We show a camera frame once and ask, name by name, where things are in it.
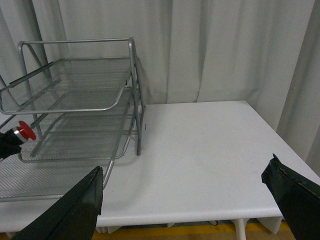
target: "gray curtain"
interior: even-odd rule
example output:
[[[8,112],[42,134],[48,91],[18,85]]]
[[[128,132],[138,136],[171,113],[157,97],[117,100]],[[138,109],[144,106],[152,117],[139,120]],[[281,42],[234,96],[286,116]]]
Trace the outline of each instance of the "gray curtain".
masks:
[[[7,0],[0,10],[5,81],[21,74],[19,40],[134,37],[148,104],[246,100],[320,175],[319,0]],[[45,52],[123,53],[95,47]]]

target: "wire mesh shelf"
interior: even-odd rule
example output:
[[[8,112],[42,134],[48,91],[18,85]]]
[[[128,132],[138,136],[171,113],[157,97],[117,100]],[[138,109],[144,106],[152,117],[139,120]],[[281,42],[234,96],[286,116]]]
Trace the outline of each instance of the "wire mesh shelf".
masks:
[[[0,131],[18,126],[20,120],[34,129],[37,139],[24,143],[19,154],[24,163],[110,159],[118,147],[118,136],[125,143],[131,133],[132,115],[127,119],[131,105],[132,91],[128,87],[117,106],[109,111],[43,113],[35,120],[32,114],[19,114],[0,127]],[[123,118],[127,119],[125,129],[121,126]],[[119,148],[120,155],[124,148],[125,145]]]
[[[32,47],[124,41],[129,56],[68,57],[45,65]],[[29,74],[23,46],[39,65]],[[133,132],[141,152],[145,105],[134,39],[21,41],[18,54],[25,76],[0,90],[0,111],[12,115],[0,131],[23,120],[37,139],[1,162],[0,202],[59,198],[96,166],[106,187]]]
[[[65,58],[51,62],[0,90],[4,114],[105,111],[128,80],[128,57]]]

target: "metal frame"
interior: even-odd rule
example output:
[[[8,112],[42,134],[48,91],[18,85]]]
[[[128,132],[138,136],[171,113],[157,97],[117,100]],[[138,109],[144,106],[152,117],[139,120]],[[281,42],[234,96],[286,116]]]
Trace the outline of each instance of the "metal frame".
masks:
[[[136,149],[136,154],[140,155],[141,154],[141,140],[142,140],[142,125],[143,125],[143,117],[144,117],[144,112],[146,109],[146,106],[144,105],[144,99],[143,99],[143,93],[142,93],[142,88],[141,88],[141,82],[140,82],[140,76],[141,76],[141,70],[140,70],[140,66],[139,66],[139,62],[138,62],[138,56],[137,56],[137,50],[136,50],[136,45],[135,45],[135,41],[133,39],[133,37],[129,37],[129,38],[111,38],[111,39],[87,39],[87,40],[54,40],[54,41],[20,41],[17,48],[18,48],[18,56],[19,56],[19,61],[21,64],[21,69],[22,69],[22,73],[24,75],[24,77],[19,78],[13,82],[10,83],[9,86],[6,86],[5,88],[3,88],[2,90],[0,90],[0,93],[8,90],[9,88],[12,88],[20,83],[24,83],[25,84],[25,88],[27,91],[27,94],[29,96],[29,98],[32,98],[32,91],[31,91],[31,85],[29,82],[29,78],[31,78],[32,76],[35,76],[36,74],[38,74],[39,72],[44,72],[46,69],[48,69],[49,67],[51,67],[52,65],[54,65],[56,62],[61,61],[62,59],[59,59],[58,61],[55,62],[50,62],[50,63],[45,63],[42,64],[40,61],[40,58],[37,56],[34,48],[32,45],[45,45],[45,44],[77,44],[77,43],[101,43],[101,42],[124,42],[127,41],[128,42],[128,51],[129,51],[129,56],[126,58],[129,58],[130,60],[130,77],[131,77],[131,82],[132,82],[132,98],[133,98],[133,115],[132,115],[132,119],[131,119],[131,126],[130,129],[128,131],[128,137],[126,139],[123,151],[117,155],[117,151],[119,148],[119,143],[120,143],[120,139],[121,139],[121,135],[122,132],[118,135],[117,140],[116,140],[116,144],[115,147],[113,149],[112,152],[112,156],[108,157],[106,159],[109,159],[109,164],[107,166],[106,169],[106,173],[104,174],[104,179],[103,179],[103,188],[106,187],[108,180],[110,178],[111,175],[111,171],[113,169],[114,163],[115,163],[115,159],[120,158],[121,156],[124,155],[127,147],[128,147],[128,143],[130,140],[130,135],[134,132],[137,134],[137,149]],[[37,65],[39,66],[39,69],[31,72],[31,73],[27,73],[27,67],[26,67],[26,61],[24,58],[24,52],[23,52],[23,46],[26,45],[27,48],[29,49],[31,55],[33,56],[35,62],[37,63]],[[109,107],[103,108],[103,109],[72,109],[72,110],[55,110],[55,109],[48,109],[45,112],[42,111],[37,111],[37,109],[35,108],[35,106],[33,105],[33,102],[30,101],[28,102],[28,106],[31,105],[31,111],[28,112],[23,112],[23,109],[19,110],[18,112],[6,112],[3,110],[3,101],[2,99],[0,99],[0,111],[3,112],[4,114],[32,114],[33,119],[34,119],[34,123],[36,123],[37,121],[39,121],[39,119],[42,118],[42,116],[46,116],[49,113],[68,113],[68,112],[88,112],[88,111],[107,111],[111,108],[113,108],[114,106],[117,105],[120,96],[122,95],[122,92],[124,90],[123,86],[116,99],[114,100],[113,104]],[[141,104],[141,113],[139,114],[139,103]],[[120,128],[123,129],[124,125],[126,122],[126,118],[123,117],[122,121],[120,123]],[[135,122],[135,126],[136,126],[136,130],[133,131],[133,123]],[[37,130],[37,132],[39,132],[39,135],[42,136],[41,133],[41,129],[39,127],[37,127],[38,124],[35,124],[35,128]],[[38,195],[38,196],[21,196],[21,197],[8,197],[6,198],[7,201],[24,201],[24,200],[38,200],[38,199],[55,199],[55,198],[60,198],[61,195]]]

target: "silver metal rod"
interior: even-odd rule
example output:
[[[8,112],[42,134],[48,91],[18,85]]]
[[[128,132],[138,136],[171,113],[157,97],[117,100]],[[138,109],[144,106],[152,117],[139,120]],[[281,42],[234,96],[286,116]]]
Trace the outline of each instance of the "silver metal rod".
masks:
[[[8,124],[16,115],[11,115],[7,120],[5,120],[1,125],[0,129],[4,127],[4,125]]]
[[[88,60],[103,60],[103,59],[128,59],[129,56],[106,56],[106,57],[68,57],[60,58],[58,61],[88,61]]]
[[[54,104],[51,105],[51,107],[49,107],[48,109],[52,109],[54,107],[56,107],[56,105],[58,105],[65,97],[67,96],[67,94],[62,95]],[[43,119],[46,118],[46,116],[48,116],[49,113],[42,113],[37,120],[33,121],[33,123],[30,124],[30,128],[34,129],[37,125],[39,125],[41,123],[41,121]]]
[[[144,122],[146,105],[145,105],[145,101],[144,101],[142,88],[140,86],[141,71],[140,71],[139,60],[138,60],[138,56],[137,56],[136,44],[135,44],[134,40],[133,40],[133,53],[134,53],[134,61],[135,61],[135,69],[136,69],[136,83],[137,83],[137,85],[139,85],[139,97],[140,97],[140,103],[141,103],[141,109],[142,109],[141,116],[140,116],[140,127],[142,128],[142,125]]]
[[[49,199],[60,199],[63,194],[54,195],[35,195],[35,196],[12,196],[0,198],[0,203],[4,202],[19,202],[19,201],[33,201],[33,200],[49,200]]]
[[[21,104],[22,108],[24,109],[25,107],[27,107],[30,104],[32,104],[35,101],[35,99],[40,98],[40,96],[42,96],[43,94],[47,93],[48,90],[54,88],[54,86],[57,85],[60,82],[61,82],[61,79],[58,79],[58,80],[52,82],[51,84],[47,85],[41,91],[38,91],[37,94],[34,94],[31,98],[29,98],[29,100],[27,100],[23,104]]]
[[[133,91],[133,104],[134,104],[134,115],[136,120],[136,130],[138,135],[138,142],[136,147],[136,154],[139,156],[141,154],[141,124],[139,117],[139,103],[138,103],[138,94],[137,94],[137,81],[136,81],[136,71],[135,71],[135,53],[133,49],[134,39],[131,37],[129,39],[129,54],[130,54],[130,63],[131,63],[131,80],[132,80],[132,91]]]
[[[62,117],[65,115],[61,114],[59,117],[57,117],[50,125],[49,127],[46,129],[46,131],[44,132],[43,136],[41,136],[41,140],[38,141],[38,143],[35,145],[35,147],[33,148],[33,150],[30,153],[30,157],[35,157],[38,150],[40,149],[40,147],[42,146],[42,143],[45,141],[46,137],[48,136],[48,134],[50,133],[50,131],[52,130],[52,128],[56,125],[57,122],[59,122]]]
[[[100,42],[119,42],[128,41],[129,38],[110,38],[110,39],[87,39],[87,40],[60,40],[60,41],[24,41],[25,44],[79,44],[79,43],[100,43]]]
[[[131,134],[133,133],[134,122],[135,122],[135,116],[132,115],[131,122],[130,122],[130,128],[129,128],[128,132],[127,132],[128,135],[126,137],[126,141],[125,141],[124,147],[123,147],[122,151],[120,152],[120,154],[118,156],[116,156],[114,159],[121,158],[125,154],[125,152],[127,151],[127,148],[128,148],[129,142],[130,142],[130,138],[131,138]]]
[[[19,55],[21,69],[22,69],[22,74],[23,75],[27,75],[28,73],[27,73],[27,66],[26,66],[26,62],[25,62],[25,58],[24,58],[23,46],[24,46],[24,43],[22,41],[20,41],[18,43],[18,55]],[[30,86],[29,79],[27,79],[25,81],[25,87],[26,87],[26,91],[27,91],[28,97],[31,98],[32,93],[31,93],[31,86]],[[33,103],[31,105],[31,107],[32,107],[33,110],[36,109],[35,105]],[[32,117],[33,117],[34,121],[38,118],[38,116],[36,114],[33,114]],[[41,132],[40,126],[36,127],[36,132],[37,132],[39,137],[42,137],[42,132]]]
[[[76,113],[76,112],[99,112],[99,111],[107,111],[110,110],[112,108],[114,108],[119,100],[120,97],[124,91],[125,87],[122,87],[118,93],[118,96],[116,97],[116,99],[114,100],[114,102],[112,103],[112,105],[110,105],[109,107],[106,108],[91,108],[91,109],[66,109],[66,110],[41,110],[41,111],[37,111],[37,110],[31,110],[31,111],[15,111],[14,114],[21,114],[21,115],[26,115],[26,114],[59,114],[59,113]],[[3,108],[0,108],[0,112],[2,112],[3,114],[11,114],[11,112],[7,112],[5,111]]]
[[[129,98],[127,99],[127,105],[126,105],[126,108],[125,108],[125,112],[124,112],[124,115],[123,115],[123,118],[121,120],[121,123],[119,125],[119,128],[117,130],[117,133],[118,133],[118,136],[117,136],[117,139],[114,143],[114,146],[113,146],[113,151],[112,151],[112,155],[111,155],[111,158],[112,159],[115,159],[116,156],[117,156],[117,151],[118,151],[118,147],[119,147],[119,143],[120,143],[120,139],[121,139],[121,135],[122,135],[122,132],[123,132],[123,129],[125,127],[125,123],[126,123],[126,116],[127,116],[127,113],[128,113],[128,110],[129,110],[129,102],[131,100],[132,96],[130,95]]]
[[[30,45],[30,44],[26,44],[26,46],[28,47],[29,51],[31,52],[36,64],[38,65],[39,68],[43,67],[44,65],[47,65],[48,63],[46,62],[44,65],[41,63],[38,55],[36,54],[36,51],[35,49]],[[51,80],[52,77],[51,77],[51,73],[50,71],[43,71],[43,73],[45,74],[45,76]]]
[[[34,77],[35,75],[41,73],[42,71],[50,68],[53,64],[55,64],[55,62],[52,61],[52,62],[48,63],[47,65],[44,65],[41,68],[38,68],[38,69],[30,72],[29,74],[24,75],[23,77],[20,77],[17,80],[14,80],[14,81],[10,82],[9,86],[7,86],[6,88],[1,89],[1,92],[5,91],[5,90],[7,90],[9,88],[12,88],[13,85],[18,85],[18,84],[23,83],[24,81],[27,81],[28,79]]]
[[[4,79],[2,78],[2,76],[0,75],[0,83],[2,83],[3,87],[5,88],[7,86],[6,82],[4,81]],[[2,103],[2,96],[1,96],[1,90],[0,90],[0,108],[3,108],[3,103]],[[16,99],[14,98],[14,96],[11,94],[10,91],[7,91],[9,97],[11,98],[11,100],[14,102],[15,106],[18,108],[19,104],[16,101]]]
[[[110,175],[111,175],[111,172],[112,172],[112,168],[114,167],[114,164],[115,164],[115,160],[114,159],[111,159],[110,163],[109,163],[109,166],[106,170],[106,173],[104,175],[104,179],[103,179],[103,189],[105,189],[105,187],[107,186],[107,183],[109,181],[109,178],[110,178]]]
[[[33,103],[33,101],[32,101],[32,99],[37,99],[39,96],[41,96],[41,95],[43,95],[44,93],[46,93],[45,91],[46,90],[48,90],[49,88],[51,88],[51,87],[54,87],[56,84],[58,84],[60,81],[55,81],[55,82],[53,82],[53,83],[51,83],[49,86],[47,86],[46,88],[44,88],[44,89],[42,89],[40,92],[38,92],[36,95],[34,95],[31,99],[29,99],[29,100],[27,100],[27,101],[25,101],[24,103],[22,103],[22,104],[18,104],[16,101],[16,106],[17,106],[17,108],[19,108],[20,109],[20,111],[22,111],[23,109],[25,109],[27,106],[29,106],[30,104],[32,104]],[[58,100],[62,100],[62,98],[64,98],[66,95],[63,95],[63,96],[61,96]],[[48,110],[50,110],[50,109],[52,109],[53,107],[55,107],[56,105],[58,105],[58,103],[59,103],[59,101],[56,101],[51,107],[49,107],[49,109]],[[2,105],[2,99],[0,99],[0,112],[2,112],[2,113],[5,113],[6,114],[6,111],[4,111],[4,109],[3,109],[3,105]]]

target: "table leg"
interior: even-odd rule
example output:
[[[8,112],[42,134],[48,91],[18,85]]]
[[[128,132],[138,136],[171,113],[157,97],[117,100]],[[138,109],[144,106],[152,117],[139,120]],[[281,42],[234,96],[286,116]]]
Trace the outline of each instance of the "table leg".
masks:
[[[9,239],[12,239],[17,233],[15,231],[10,231],[5,233]]]
[[[235,225],[236,239],[237,240],[246,240],[246,224],[248,218],[234,219],[231,220]]]
[[[217,226],[218,225],[218,221],[215,221],[215,220],[212,220],[212,221],[209,221],[209,223],[213,226]]]
[[[113,233],[115,231],[117,231],[119,228],[121,228],[122,226],[97,226],[95,228],[95,230],[98,232],[98,233]]]
[[[267,229],[269,229],[273,234],[276,234],[279,231],[282,219],[282,216],[261,217],[258,218],[258,221]]]

